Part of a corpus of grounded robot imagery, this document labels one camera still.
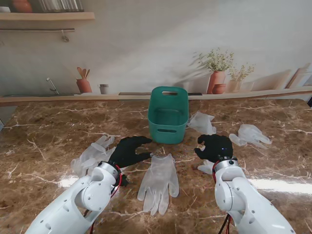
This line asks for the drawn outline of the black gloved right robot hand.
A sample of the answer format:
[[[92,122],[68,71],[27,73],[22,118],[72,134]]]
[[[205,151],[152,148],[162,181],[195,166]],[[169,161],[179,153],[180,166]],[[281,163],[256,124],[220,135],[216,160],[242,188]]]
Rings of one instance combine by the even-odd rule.
[[[194,148],[194,152],[200,159],[205,159],[216,163],[219,160],[230,159],[233,157],[233,146],[227,136],[201,135],[197,139],[198,144],[204,143],[204,150]]]

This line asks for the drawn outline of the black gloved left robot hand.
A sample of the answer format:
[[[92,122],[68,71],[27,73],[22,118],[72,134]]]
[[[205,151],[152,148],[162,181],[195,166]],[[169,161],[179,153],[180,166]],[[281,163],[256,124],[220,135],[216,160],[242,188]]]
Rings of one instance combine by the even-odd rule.
[[[136,149],[143,144],[149,144],[152,139],[145,136],[132,136],[120,140],[114,152],[110,156],[108,163],[125,168],[136,163],[147,160],[151,157],[151,152],[137,154]]]

